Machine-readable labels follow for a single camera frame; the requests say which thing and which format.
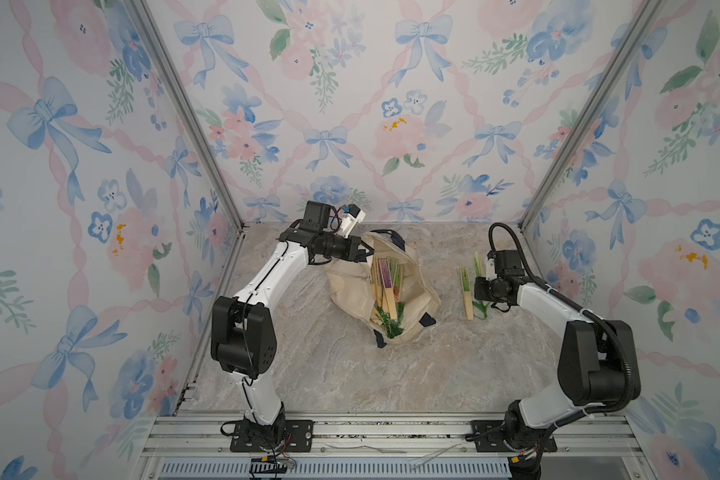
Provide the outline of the green bamboo folding fan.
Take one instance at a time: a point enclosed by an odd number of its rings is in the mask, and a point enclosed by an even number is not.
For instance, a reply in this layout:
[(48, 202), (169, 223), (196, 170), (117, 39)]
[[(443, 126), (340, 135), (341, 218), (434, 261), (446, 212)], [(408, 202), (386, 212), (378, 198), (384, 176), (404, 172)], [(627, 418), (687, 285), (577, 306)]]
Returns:
[[(475, 277), (484, 277), (485, 276), (484, 261), (483, 261), (481, 255), (477, 252), (475, 252), (473, 255), (473, 270), (474, 270)], [(475, 309), (476, 317), (478, 319), (484, 320), (484, 321), (489, 320), (490, 315), (488, 312), (488, 305), (484, 301), (478, 299), (476, 286), (473, 286), (472, 295), (473, 295), (472, 305), (473, 305), (473, 308)]]
[(462, 292), (465, 316), (468, 320), (473, 321), (475, 319), (475, 315), (468, 269), (465, 266), (459, 265), (457, 267), (457, 273)]

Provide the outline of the beige tote bag navy handles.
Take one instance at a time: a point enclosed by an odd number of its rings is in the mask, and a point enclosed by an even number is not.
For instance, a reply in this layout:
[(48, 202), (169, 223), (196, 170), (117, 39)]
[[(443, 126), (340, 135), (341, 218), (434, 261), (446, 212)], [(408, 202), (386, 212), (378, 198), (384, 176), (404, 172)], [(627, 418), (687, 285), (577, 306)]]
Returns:
[(413, 244), (392, 229), (374, 229), (361, 239), (374, 249), (372, 256), (361, 263), (334, 260), (325, 269), (333, 303), (366, 325), (379, 349), (435, 326), (441, 300)]

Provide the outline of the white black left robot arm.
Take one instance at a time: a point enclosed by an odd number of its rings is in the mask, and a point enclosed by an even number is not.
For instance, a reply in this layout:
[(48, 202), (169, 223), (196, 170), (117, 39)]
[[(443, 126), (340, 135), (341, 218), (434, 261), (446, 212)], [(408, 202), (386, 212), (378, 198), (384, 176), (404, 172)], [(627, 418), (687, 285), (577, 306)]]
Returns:
[(278, 237), (265, 265), (231, 297), (212, 308), (210, 355), (240, 387), (245, 418), (257, 427), (273, 427), (284, 418), (283, 402), (268, 370), (277, 353), (273, 313), (297, 275), (331, 260), (362, 263), (373, 249), (354, 227), (365, 218), (355, 204), (340, 208), (309, 201), (303, 217)]

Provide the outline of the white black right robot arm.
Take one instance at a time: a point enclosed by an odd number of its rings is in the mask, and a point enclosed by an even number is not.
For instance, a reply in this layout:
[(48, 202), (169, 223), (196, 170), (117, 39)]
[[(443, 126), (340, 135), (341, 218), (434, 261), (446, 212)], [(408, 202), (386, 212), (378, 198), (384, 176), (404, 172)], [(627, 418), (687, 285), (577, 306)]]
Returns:
[(556, 379), (508, 407), (499, 432), (509, 448), (540, 445), (554, 429), (595, 413), (624, 409), (641, 394), (631, 327), (605, 320), (561, 291), (534, 278), (517, 250), (491, 251), (486, 274), (474, 283), (476, 298), (493, 307), (517, 307), (542, 320), (562, 339)]

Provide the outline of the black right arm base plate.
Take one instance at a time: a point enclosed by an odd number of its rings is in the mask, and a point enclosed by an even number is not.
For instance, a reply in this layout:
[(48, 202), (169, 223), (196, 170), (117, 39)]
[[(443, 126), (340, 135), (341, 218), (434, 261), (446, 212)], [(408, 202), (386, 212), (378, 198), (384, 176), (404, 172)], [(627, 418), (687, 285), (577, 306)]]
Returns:
[(507, 426), (503, 420), (472, 420), (472, 432), (465, 436), (478, 452), (502, 452), (530, 455), (541, 445), (543, 429), (530, 429), (523, 424)]

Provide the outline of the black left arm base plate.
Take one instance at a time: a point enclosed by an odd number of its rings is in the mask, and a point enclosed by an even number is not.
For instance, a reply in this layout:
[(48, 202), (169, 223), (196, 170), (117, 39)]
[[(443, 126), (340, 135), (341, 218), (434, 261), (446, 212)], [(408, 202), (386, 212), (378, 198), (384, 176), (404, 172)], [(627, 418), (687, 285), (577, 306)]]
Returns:
[(311, 420), (276, 420), (259, 425), (247, 419), (226, 422), (220, 428), (233, 453), (309, 453), (313, 442)]

